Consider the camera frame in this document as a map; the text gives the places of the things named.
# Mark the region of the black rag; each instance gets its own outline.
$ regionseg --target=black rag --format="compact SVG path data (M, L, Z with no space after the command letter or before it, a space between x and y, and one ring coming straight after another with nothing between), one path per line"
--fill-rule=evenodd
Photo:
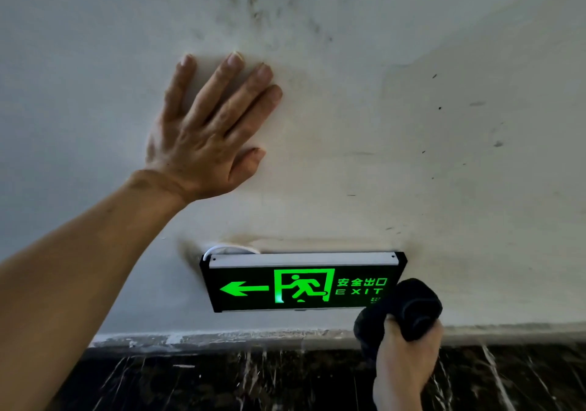
M385 336L385 319L391 314L401 328L403 338L419 340L433 326L443 310L433 290L418 279L400 282L392 291L363 309L354 322L354 335L367 359L376 360Z

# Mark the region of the person's right hand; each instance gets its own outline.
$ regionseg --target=person's right hand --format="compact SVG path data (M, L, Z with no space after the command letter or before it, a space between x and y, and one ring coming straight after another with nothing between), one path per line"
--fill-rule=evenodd
M378 411L421 410L421 391L436 366L442 335L443 326L436 320L421 339L407 342L397 322L387 316L373 386Z
M163 110L150 134L146 167L132 176L179 195L184 205L230 192L255 174L265 151L252 148L244 152L241 148L282 97L281 88L270 85L271 68L261 63L219 104L230 82L244 69L242 56L234 52L185 113L181 105L196 68L192 55L177 64Z

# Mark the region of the arrow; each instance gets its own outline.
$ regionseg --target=arrow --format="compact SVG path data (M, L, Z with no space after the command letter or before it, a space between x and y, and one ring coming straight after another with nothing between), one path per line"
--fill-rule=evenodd
M224 291L227 294L231 294L236 297L242 297L246 294L244 291L268 291L268 286L240 286L246 282L230 282L224 287L220 288L220 291Z

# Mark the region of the white cable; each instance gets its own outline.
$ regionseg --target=white cable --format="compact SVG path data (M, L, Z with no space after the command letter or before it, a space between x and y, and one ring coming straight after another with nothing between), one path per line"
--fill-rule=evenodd
M203 261L206 261L210 255L212 255L213 251L217 249L240 249L241 251L248 251L253 254L260 254L260 251L254 249L253 247L242 246L240 244L232 244L232 243L222 243L216 244L215 246L210 247L205 254L203 254Z

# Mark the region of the green exit sign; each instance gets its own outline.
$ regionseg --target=green exit sign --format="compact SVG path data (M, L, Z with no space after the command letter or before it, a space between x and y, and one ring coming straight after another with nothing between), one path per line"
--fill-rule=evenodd
M215 312L357 308L392 289L403 252L218 254L200 263Z

